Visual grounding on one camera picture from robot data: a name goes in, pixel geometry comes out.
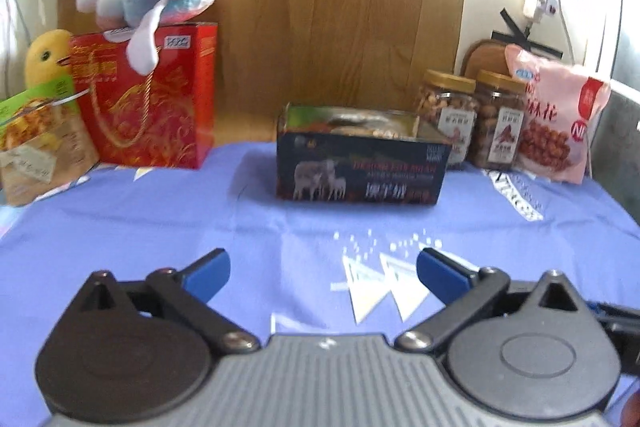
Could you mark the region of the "left nut jar gold lid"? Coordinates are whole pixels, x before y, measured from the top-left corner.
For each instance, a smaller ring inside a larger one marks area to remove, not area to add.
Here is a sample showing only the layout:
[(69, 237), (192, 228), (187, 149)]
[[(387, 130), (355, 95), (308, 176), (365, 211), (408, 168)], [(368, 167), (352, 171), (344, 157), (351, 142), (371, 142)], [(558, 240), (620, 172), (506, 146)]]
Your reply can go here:
[(416, 100), (416, 113), (425, 118), (451, 143), (448, 166), (465, 161), (472, 140), (477, 111), (476, 82), (446, 72), (427, 70)]

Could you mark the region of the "green brown snack bag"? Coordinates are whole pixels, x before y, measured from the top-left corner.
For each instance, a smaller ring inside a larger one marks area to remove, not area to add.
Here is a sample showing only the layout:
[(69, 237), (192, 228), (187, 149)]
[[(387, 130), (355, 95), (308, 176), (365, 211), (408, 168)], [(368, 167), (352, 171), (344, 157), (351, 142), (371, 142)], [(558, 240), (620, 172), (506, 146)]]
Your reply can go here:
[(1, 185), (9, 205), (70, 185), (99, 162), (77, 104), (87, 93), (62, 75), (1, 102)]

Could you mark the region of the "yellow plush duck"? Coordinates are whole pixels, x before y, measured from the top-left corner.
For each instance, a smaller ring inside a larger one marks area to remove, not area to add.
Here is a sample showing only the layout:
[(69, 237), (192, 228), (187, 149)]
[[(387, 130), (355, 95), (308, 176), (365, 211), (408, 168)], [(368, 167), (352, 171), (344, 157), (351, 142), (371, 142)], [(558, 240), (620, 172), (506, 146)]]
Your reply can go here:
[(32, 89), (70, 73), (73, 34), (53, 29), (35, 38), (25, 58), (25, 86)]

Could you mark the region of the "pink snack bag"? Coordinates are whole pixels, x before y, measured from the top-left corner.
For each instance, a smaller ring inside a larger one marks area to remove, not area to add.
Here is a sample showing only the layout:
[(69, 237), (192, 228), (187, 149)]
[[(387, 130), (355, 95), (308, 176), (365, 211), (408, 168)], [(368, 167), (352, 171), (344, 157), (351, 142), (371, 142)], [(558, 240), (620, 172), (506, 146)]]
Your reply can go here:
[(551, 181), (582, 183), (589, 130), (608, 104), (611, 86), (580, 65), (568, 66), (509, 44), (506, 66), (526, 83), (524, 124), (515, 165)]

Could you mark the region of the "right nut jar gold lid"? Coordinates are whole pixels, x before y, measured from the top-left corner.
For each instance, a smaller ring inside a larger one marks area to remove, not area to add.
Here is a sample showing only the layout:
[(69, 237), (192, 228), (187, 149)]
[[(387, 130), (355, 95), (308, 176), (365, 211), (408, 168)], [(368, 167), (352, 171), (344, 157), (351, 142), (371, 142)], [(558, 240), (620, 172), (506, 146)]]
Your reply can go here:
[(526, 102), (526, 83), (481, 69), (476, 77), (478, 104), (469, 160), (478, 168), (508, 170), (518, 153)]

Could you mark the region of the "blue printed tablecloth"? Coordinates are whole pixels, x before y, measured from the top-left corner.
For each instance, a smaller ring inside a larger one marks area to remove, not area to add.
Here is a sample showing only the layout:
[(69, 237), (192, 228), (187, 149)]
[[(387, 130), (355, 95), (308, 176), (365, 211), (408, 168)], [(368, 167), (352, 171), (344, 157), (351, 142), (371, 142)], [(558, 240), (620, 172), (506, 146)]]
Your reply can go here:
[(68, 190), (1, 211), (1, 421), (48, 415), (38, 351), (88, 275), (141, 280), (216, 248), (231, 258), (213, 307), (260, 338), (382, 333), (438, 300), (416, 279), (424, 247), (534, 281), (564, 272), (601, 303), (639, 303), (639, 228), (597, 182), (475, 168), (446, 174), (435, 206), (287, 202), (276, 150), (213, 150), (198, 170), (103, 167)]

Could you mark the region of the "round woven board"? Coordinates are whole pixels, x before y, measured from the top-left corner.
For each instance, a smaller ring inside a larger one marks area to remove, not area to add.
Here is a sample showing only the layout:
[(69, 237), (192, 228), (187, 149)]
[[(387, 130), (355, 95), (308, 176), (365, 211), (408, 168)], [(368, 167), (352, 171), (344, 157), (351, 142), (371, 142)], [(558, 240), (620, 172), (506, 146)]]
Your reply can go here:
[(510, 76), (504, 49), (506, 44), (494, 39), (482, 39), (466, 51), (460, 67), (460, 75), (476, 79), (480, 70)]

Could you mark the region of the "black sheep print box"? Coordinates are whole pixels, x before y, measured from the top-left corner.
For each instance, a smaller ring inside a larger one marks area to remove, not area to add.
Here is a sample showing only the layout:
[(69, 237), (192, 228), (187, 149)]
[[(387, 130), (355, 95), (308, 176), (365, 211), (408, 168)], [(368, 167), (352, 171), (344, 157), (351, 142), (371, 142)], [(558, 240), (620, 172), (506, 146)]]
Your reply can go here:
[(278, 119), (277, 194), (434, 205), (451, 150), (442, 132), (413, 113), (288, 104)]

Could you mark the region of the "red gift box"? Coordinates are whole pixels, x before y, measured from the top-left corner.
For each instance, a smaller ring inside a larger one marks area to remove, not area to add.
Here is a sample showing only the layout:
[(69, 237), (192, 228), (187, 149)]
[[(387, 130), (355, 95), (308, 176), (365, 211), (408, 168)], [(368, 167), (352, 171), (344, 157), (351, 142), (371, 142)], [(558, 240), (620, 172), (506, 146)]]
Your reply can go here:
[(70, 42), (78, 106), (100, 161), (126, 167), (198, 169), (214, 145), (218, 26), (185, 23), (155, 33), (158, 64), (139, 75), (127, 60), (130, 31)]

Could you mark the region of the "nut jar gold lid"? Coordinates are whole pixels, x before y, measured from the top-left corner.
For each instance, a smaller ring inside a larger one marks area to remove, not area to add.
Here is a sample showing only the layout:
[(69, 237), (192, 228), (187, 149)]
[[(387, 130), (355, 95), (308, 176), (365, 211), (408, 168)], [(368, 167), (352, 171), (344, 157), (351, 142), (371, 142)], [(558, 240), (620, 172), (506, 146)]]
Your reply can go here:
[(477, 111), (476, 82), (446, 72), (427, 70), (416, 100), (416, 113), (425, 118), (451, 143), (448, 166), (465, 161), (472, 140)]
[(469, 160), (478, 168), (508, 170), (518, 153), (526, 102), (526, 83), (481, 69), (476, 77), (478, 104)]

